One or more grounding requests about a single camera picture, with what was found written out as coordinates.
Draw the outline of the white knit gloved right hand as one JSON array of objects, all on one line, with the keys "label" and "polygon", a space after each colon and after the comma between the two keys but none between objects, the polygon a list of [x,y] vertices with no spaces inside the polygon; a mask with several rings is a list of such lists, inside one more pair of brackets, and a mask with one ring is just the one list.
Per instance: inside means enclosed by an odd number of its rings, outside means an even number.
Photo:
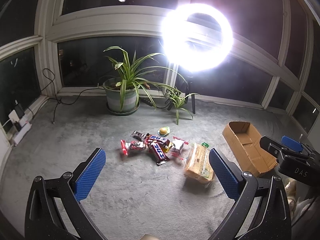
[{"label": "white knit gloved right hand", "polygon": [[289,210],[291,215],[291,220],[300,215],[303,208],[303,203],[300,198],[296,196],[297,193],[297,181],[292,178],[287,178],[284,183],[285,192],[287,195],[287,201],[289,204]]}]

